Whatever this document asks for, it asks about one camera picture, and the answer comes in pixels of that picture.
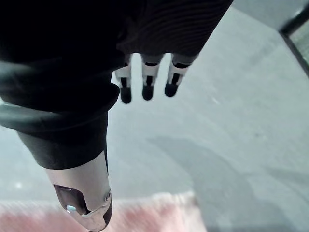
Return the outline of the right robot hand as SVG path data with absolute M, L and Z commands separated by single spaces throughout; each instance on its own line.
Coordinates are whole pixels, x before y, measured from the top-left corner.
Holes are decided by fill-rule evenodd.
M 139 54 L 142 97 L 153 97 L 171 54 L 173 97 L 232 1 L 3 0 L 0 3 L 0 124 L 17 132 L 43 167 L 62 207 L 85 229 L 112 216 L 108 112 L 132 100 Z

